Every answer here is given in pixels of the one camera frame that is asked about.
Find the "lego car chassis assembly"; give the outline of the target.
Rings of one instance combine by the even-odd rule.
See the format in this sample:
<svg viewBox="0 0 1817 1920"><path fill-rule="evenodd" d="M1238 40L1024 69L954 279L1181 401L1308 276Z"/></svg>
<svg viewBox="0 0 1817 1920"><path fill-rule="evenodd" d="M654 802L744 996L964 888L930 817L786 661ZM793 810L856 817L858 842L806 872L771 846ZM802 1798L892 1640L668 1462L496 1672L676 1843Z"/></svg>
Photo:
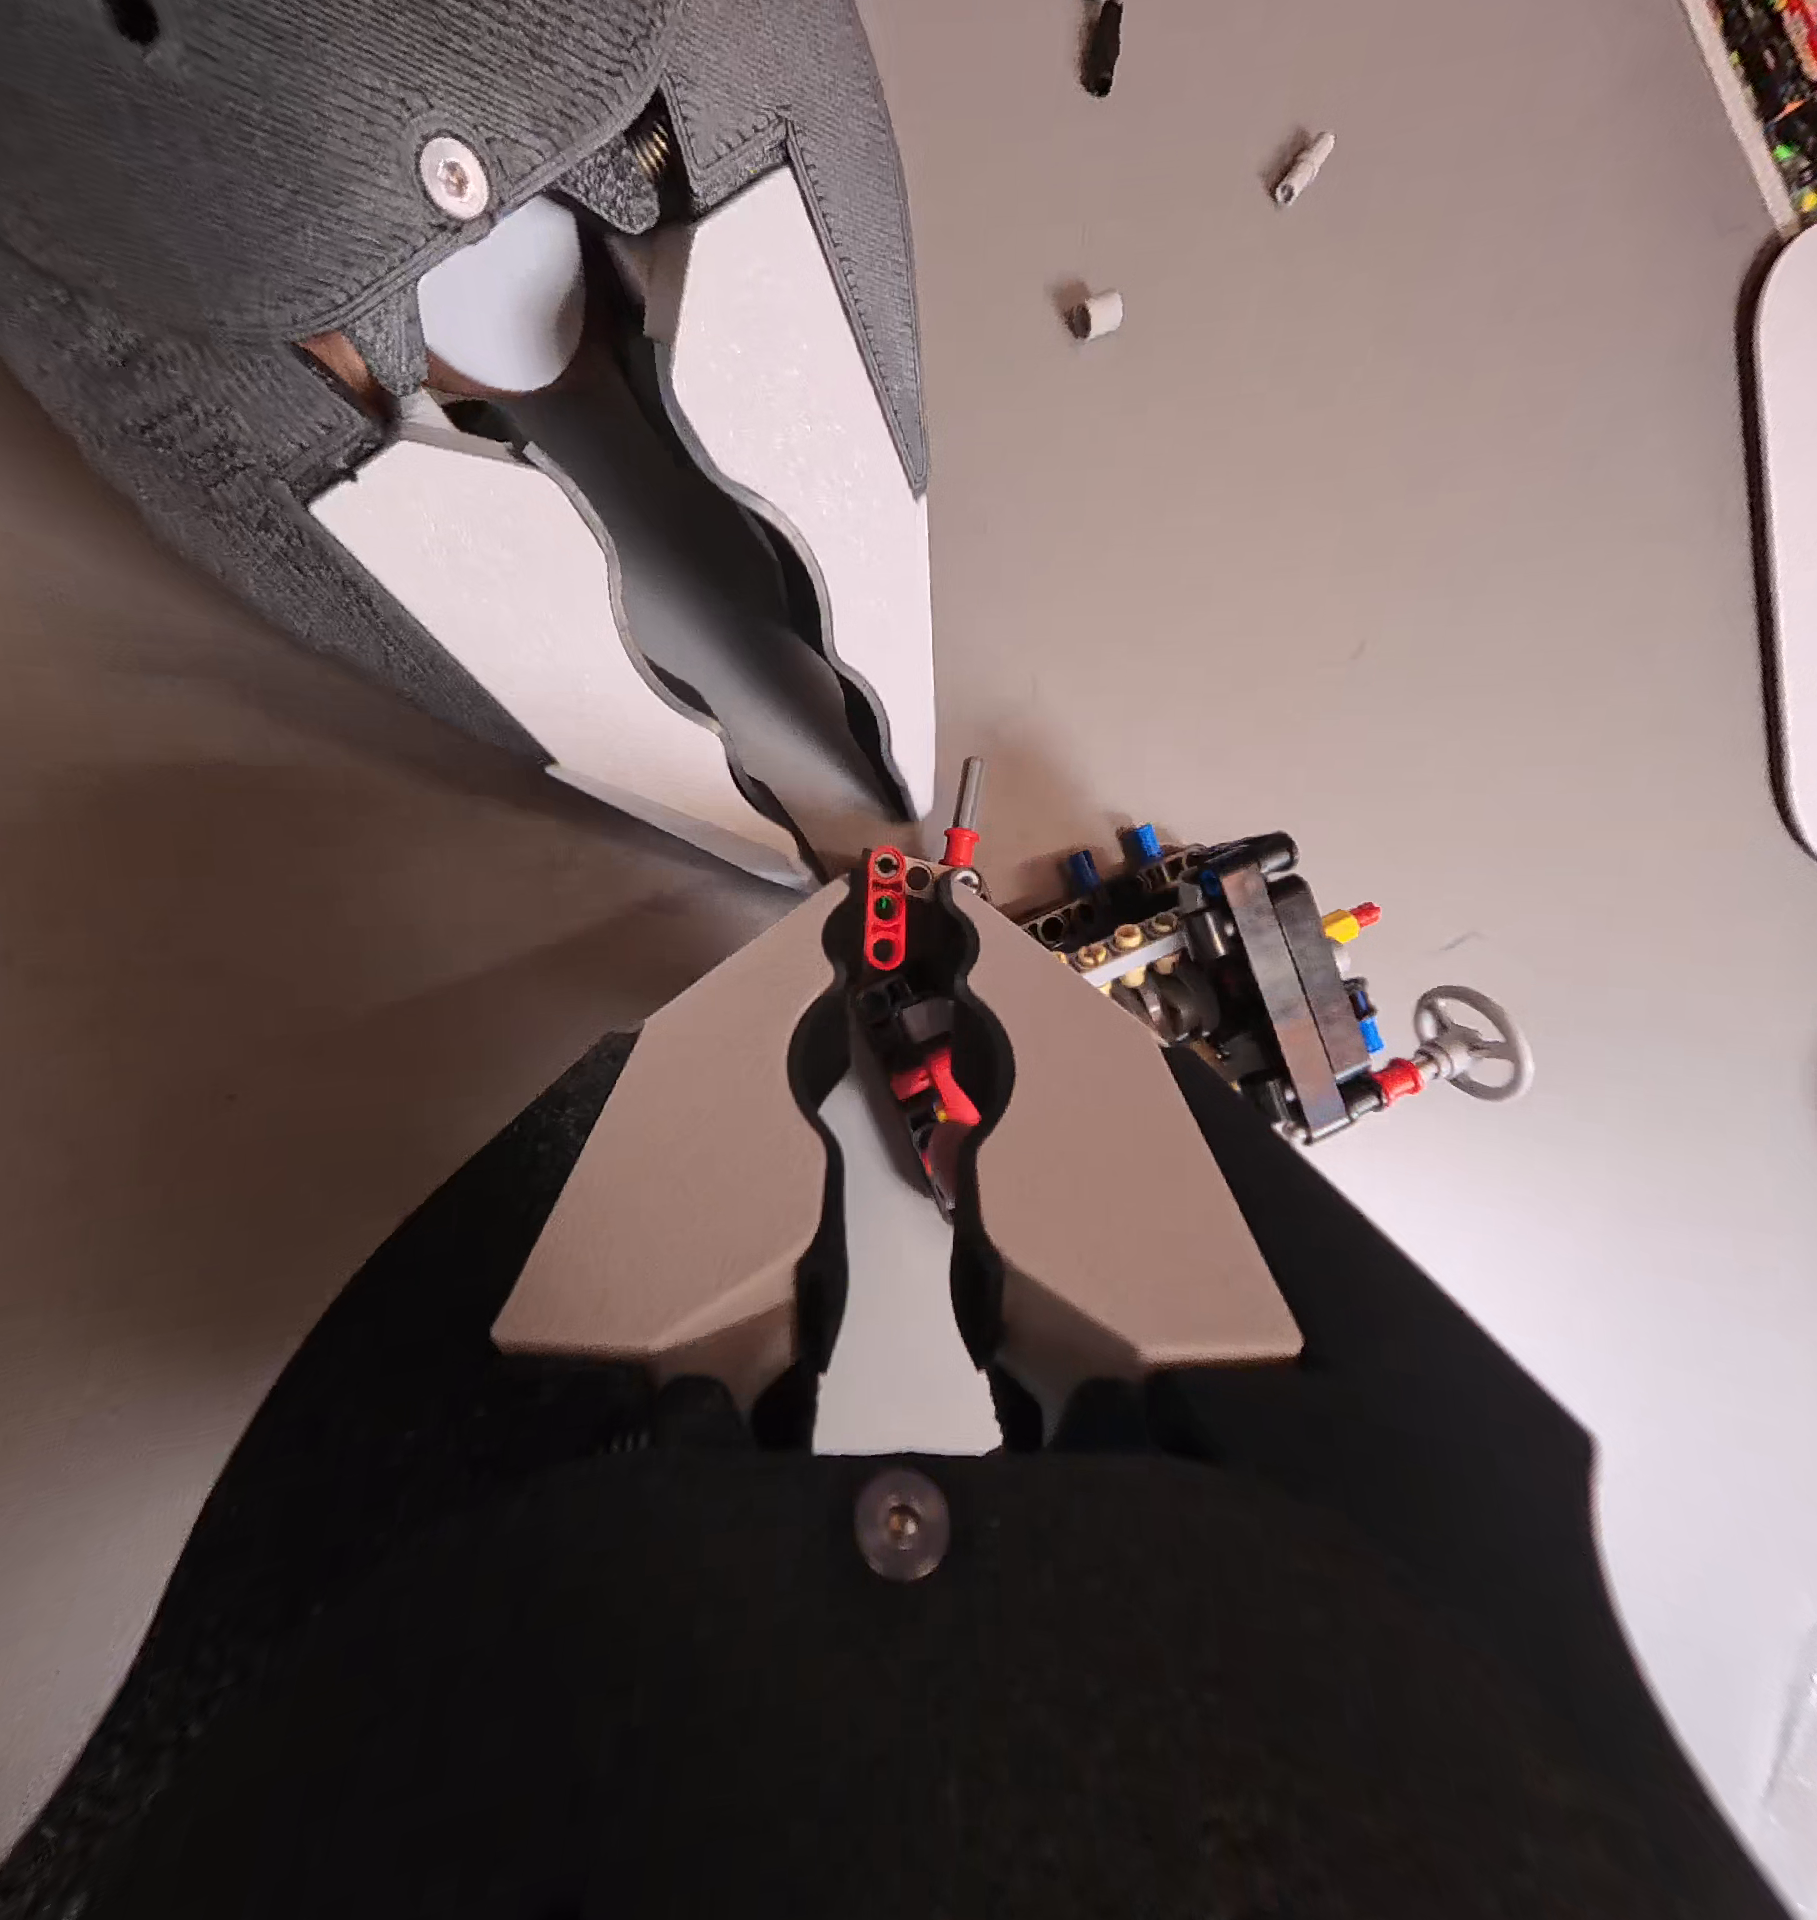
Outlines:
<svg viewBox="0 0 1817 1920"><path fill-rule="evenodd" d="M977 851L985 763L964 761L954 818L938 856L906 856L906 957L894 974L864 967L854 1018L889 1082L919 1158L922 1186L953 1218L956 1152L977 1113L954 1079L954 970L938 931L942 883L983 895ZM1376 901L1323 913L1285 832L1223 844L1167 844L1154 825L1117 830L1117 859L1064 856L1066 885L1016 913L1032 942L1162 1048L1195 1052L1248 1094L1285 1138L1315 1143L1429 1086L1490 1102L1525 1094L1536 1061L1510 1011L1474 988L1442 983L1412 1006L1414 1042L1393 1055L1352 943L1380 919Z"/></svg>

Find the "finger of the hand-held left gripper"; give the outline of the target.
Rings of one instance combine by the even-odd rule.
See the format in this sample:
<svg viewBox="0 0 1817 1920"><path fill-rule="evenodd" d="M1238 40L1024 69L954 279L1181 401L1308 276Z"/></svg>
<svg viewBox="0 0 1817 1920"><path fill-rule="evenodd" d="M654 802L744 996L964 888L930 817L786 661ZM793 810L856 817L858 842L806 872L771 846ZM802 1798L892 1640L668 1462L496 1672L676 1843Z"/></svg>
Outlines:
<svg viewBox="0 0 1817 1920"><path fill-rule="evenodd" d="M798 637L773 566L603 514L536 444L398 431L310 513L564 786L760 881L819 851L752 765Z"/></svg>
<svg viewBox="0 0 1817 1920"><path fill-rule="evenodd" d="M877 775L901 821L926 821L940 769L928 504L796 173L657 234L643 303L680 444L799 563Z"/></svg>

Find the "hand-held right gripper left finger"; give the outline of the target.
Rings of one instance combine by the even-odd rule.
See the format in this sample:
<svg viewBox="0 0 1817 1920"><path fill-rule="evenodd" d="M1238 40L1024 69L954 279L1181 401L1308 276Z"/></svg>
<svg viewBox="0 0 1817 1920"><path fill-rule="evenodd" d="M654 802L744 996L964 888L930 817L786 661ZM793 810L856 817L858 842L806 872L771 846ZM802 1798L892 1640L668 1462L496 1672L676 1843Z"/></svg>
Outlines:
<svg viewBox="0 0 1817 1920"><path fill-rule="evenodd" d="M847 876L659 1006L492 1323L506 1356L583 1356L741 1411L799 1359L799 1263L829 1150L791 1048L839 982L824 936Z"/></svg>

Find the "lego sticker sheet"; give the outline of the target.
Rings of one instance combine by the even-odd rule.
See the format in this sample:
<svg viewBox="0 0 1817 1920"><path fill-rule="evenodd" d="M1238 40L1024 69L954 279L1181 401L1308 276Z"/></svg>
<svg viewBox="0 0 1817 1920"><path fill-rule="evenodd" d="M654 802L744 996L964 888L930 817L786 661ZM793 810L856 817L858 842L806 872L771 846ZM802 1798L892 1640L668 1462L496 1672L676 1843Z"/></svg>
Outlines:
<svg viewBox="0 0 1817 1920"><path fill-rule="evenodd" d="M1817 2L1685 2L1772 225L1817 223Z"/></svg>

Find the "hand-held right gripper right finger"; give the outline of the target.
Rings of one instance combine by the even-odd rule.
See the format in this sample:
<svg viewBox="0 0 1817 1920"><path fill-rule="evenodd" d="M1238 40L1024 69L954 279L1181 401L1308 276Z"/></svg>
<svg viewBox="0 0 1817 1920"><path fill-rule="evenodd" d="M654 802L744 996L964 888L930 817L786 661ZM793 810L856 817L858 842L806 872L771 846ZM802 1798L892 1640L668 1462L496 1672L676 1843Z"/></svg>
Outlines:
<svg viewBox="0 0 1817 1920"><path fill-rule="evenodd" d="M1096 1383L1278 1368L1303 1334L1166 1051L985 900L949 885L954 1301L968 1353L1058 1420Z"/></svg>

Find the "person's left hand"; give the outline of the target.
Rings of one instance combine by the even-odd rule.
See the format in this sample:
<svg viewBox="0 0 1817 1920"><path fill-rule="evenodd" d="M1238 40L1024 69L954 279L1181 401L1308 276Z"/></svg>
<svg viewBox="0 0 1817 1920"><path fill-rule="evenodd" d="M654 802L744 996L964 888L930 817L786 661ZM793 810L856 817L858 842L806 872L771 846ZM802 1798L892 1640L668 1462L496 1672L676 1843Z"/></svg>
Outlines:
<svg viewBox="0 0 1817 1920"><path fill-rule="evenodd" d="M387 418L392 415L392 395L346 333L312 335L299 346L322 369L329 382L350 397L362 415L371 418Z"/></svg>

